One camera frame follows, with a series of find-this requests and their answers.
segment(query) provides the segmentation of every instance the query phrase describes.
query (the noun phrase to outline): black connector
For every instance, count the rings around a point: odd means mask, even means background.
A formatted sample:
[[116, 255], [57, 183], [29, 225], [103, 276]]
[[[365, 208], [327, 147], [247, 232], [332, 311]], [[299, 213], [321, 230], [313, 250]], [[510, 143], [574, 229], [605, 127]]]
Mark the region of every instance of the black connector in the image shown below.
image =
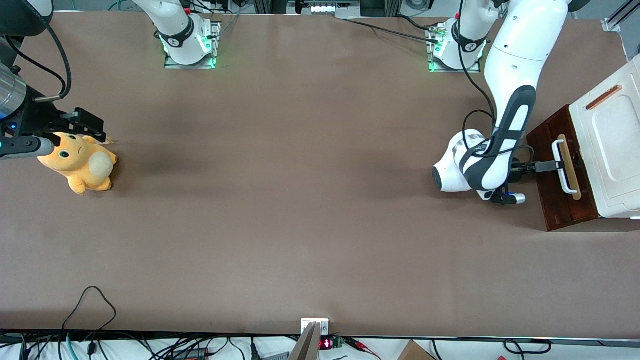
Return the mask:
[[346, 337], [343, 336], [342, 339], [344, 340], [344, 343], [349, 345], [350, 347], [352, 347], [352, 348], [354, 348], [354, 349], [356, 349], [358, 351], [361, 351], [361, 352], [366, 352], [365, 350], [363, 350], [362, 348], [360, 348], [358, 346], [358, 342], [356, 340], [354, 340], [353, 338], [346, 338]]
[[89, 356], [94, 355], [95, 354], [95, 350], [96, 350], [95, 349], [95, 343], [91, 342], [86, 347], [86, 354], [89, 355]]
[[260, 358], [260, 354], [258, 354], [258, 349], [255, 347], [255, 343], [251, 341], [251, 360], [262, 360]]

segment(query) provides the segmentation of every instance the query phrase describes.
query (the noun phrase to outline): orange plush toy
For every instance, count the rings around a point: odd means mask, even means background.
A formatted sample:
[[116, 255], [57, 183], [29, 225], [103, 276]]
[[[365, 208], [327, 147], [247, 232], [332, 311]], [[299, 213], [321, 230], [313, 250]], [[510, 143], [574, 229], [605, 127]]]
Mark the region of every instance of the orange plush toy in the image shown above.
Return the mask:
[[111, 189], [109, 175], [118, 157], [95, 143], [90, 136], [56, 133], [60, 146], [38, 160], [51, 170], [64, 175], [69, 187], [78, 195], [86, 189], [103, 192]]

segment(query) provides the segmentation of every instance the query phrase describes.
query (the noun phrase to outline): wooden board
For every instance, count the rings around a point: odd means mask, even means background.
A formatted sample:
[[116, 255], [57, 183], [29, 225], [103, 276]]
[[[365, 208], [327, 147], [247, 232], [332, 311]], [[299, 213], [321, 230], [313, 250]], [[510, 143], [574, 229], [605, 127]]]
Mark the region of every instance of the wooden board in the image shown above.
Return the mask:
[[[142, 13], [52, 25], [74, 72], [59, 107], [102, 117], [122, 166], [112, 191], [78, 197], [37, 160], [0, 163], [0, 327], [59, 328], [94, 284], [111, 329], [296, 333], [328, 317], [342, 334], [639, 336], [637, 234], [546, 233], [533, 179], [512, 186], [529, 198], [517, 207], [432, 184], [486, 105], [464, 75], [429, 73], [423, 43], [241, 16], [218, 69], [183, 71], [162, 68]], [[24, 51], [62, 71], [48, 35]], [[529, 129], [624, 63], [618, 34], [570, 21]], [[91, 295], [71, 326], [108, 311]]]

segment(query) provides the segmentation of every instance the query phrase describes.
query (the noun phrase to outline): metal cylinder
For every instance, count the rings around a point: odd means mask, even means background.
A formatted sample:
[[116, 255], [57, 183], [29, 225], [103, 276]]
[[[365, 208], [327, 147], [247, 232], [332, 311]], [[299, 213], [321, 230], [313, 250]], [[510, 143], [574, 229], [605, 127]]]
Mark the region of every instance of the metal cylinder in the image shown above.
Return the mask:
[[24, 102], [27, 84], [0, 63], [0, 119], [11, 115]]

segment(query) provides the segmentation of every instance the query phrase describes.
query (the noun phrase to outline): digital display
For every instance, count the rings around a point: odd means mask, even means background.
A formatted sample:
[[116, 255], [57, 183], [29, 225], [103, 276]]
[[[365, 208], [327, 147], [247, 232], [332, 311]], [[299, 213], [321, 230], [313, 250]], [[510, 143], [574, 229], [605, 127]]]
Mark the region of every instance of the digital display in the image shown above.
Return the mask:
[[331, 350], [333, 349], [333, 338], [327, 336], [326, 338], [322, 338], [320, 340], [320, 344], [318, 344], [318, 349], [320, 350]]

